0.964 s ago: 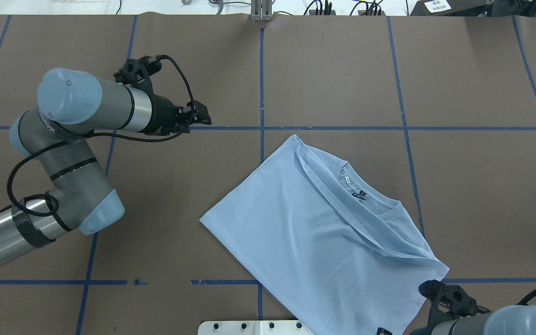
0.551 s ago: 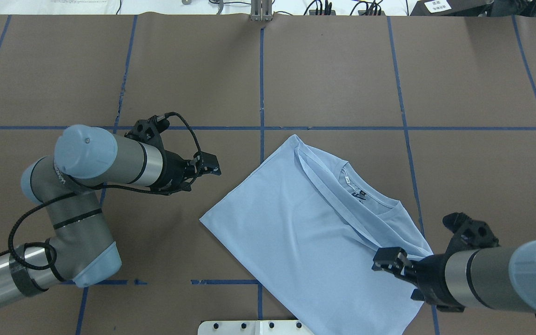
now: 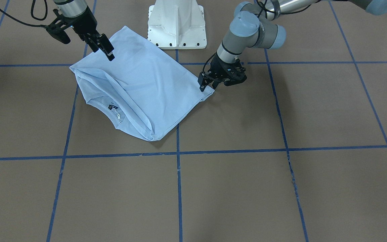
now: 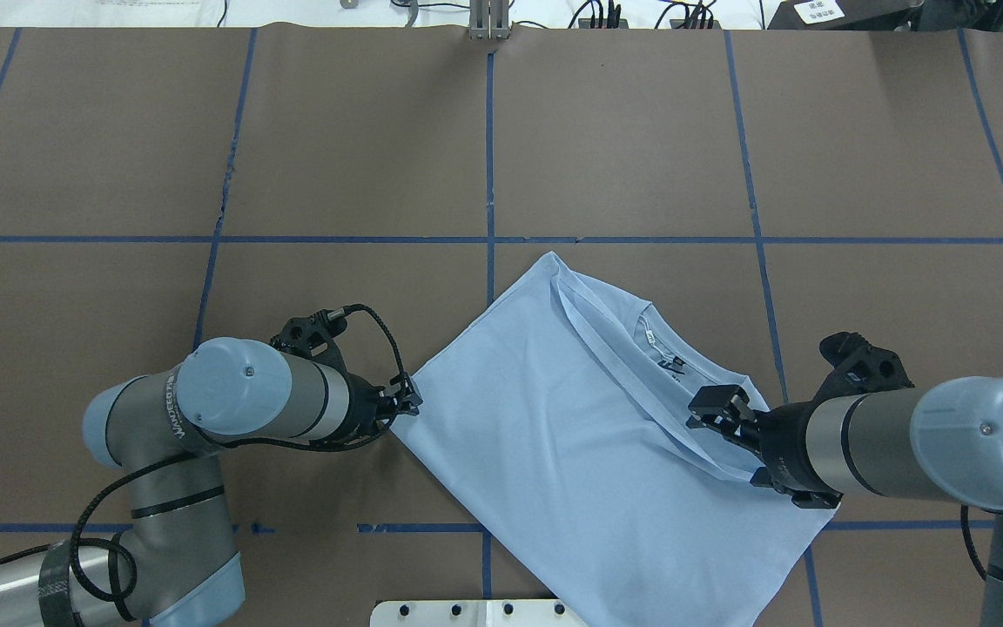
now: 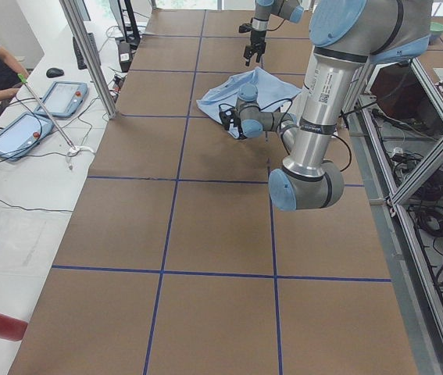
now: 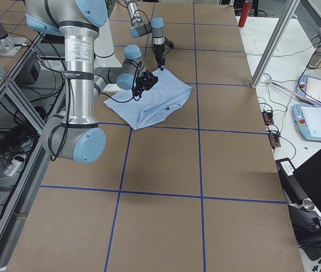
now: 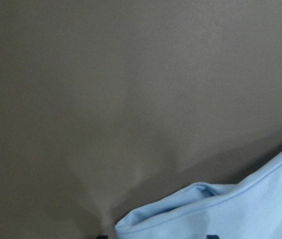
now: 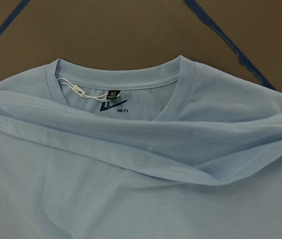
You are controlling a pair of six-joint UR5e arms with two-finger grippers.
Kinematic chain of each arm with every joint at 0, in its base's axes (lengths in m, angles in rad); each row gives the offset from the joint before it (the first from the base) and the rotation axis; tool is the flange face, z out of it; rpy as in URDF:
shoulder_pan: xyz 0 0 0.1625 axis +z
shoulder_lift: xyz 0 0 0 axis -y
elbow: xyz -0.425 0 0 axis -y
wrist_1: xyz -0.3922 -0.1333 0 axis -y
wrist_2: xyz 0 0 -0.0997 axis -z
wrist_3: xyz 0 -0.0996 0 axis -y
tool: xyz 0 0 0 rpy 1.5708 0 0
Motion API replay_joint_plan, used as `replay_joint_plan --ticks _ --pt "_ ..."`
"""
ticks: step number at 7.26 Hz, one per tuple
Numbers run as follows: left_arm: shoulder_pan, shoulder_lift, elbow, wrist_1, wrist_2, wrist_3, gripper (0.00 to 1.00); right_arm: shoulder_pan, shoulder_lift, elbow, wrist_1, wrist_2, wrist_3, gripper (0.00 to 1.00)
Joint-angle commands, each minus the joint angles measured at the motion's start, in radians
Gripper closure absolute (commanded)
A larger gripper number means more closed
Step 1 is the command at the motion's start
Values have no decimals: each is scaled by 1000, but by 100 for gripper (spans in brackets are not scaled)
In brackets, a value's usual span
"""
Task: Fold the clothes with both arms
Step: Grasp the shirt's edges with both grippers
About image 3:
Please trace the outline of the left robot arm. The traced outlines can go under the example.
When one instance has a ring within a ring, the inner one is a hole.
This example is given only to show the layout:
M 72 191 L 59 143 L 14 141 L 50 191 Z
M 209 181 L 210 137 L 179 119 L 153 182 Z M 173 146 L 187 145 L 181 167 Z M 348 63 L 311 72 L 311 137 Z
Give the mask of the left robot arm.
M 233 86 L 246 81 L 246 69 L 239 57 L 246 48 L 278 49 L 286 40 L 286 30 L 275 25 L 273 20 L 282 15 L 304 12 L 317 0 L 257 0 L 255 3 L 243 1 L 237 5 L 233 20 L 217 51 L 198 75 L 199 90 L 206 87 L 216 89 L 220 83 Z

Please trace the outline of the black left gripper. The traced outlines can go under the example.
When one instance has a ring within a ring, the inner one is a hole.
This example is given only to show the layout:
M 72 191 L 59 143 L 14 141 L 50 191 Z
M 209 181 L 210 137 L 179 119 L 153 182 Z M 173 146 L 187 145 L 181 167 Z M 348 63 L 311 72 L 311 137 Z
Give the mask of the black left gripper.
M 198 75 L 198 83 L 200 86 L 199 89 L 201 92 L 204 92 L 204 90 L 206 89 L 206 86 L 208 86 L 212 82 L 213 82 L 213 89 L 216 89 L 220 83 L 225 82 L 225 79 L 223 79 L 223 74 L 224 74 L 224 71 L 222 68 L 223 62 L 224 61 L 220 59 L 217 52 L 215 52 L 212 58 L 212 61 L 210 63 L 209 73 L 206 73 L 205 71 L 201 71 L 200 74 Z

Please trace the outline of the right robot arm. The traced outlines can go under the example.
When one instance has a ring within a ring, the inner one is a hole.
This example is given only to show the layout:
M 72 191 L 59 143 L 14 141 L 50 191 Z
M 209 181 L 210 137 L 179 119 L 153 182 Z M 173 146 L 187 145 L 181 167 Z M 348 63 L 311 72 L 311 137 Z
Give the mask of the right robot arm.
M 74 32 L 92 50 L 99 49 L 106 54 L 109 61 L 114 60 L 114 47 L 105 34 L 97 31 L 97 20 L 84 0 L 55 0 L 57 9 L 53 12 L 56 19 L 46 27 L 47 32 L 61 43 L 70 43 L 66 29 L 71 27 Z

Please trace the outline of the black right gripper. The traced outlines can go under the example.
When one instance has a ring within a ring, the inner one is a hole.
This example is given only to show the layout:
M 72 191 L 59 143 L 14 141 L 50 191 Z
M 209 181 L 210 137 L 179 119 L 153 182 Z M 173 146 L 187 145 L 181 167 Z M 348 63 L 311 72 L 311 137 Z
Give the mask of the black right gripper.
M 68 22 L 73 26 L 74 32 L 79 35 L 81 40 L 87 43 L 92 52 L 95 53 L 100 49 L 106 54 L 109 61 L 114 60 L 114 47 L 106 34 L 97 32 L 98 23 L 89 7 L 79 16 L 68 18 Z

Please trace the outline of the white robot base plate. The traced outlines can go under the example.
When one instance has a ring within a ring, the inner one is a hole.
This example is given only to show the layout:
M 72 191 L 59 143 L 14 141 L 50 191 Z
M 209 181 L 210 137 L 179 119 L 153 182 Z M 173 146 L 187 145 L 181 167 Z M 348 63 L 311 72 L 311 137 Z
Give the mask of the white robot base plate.
M 196 0 L 157 0 L 148 8 L 147 39 L 160 49 L 204 49 L 204 8 Z

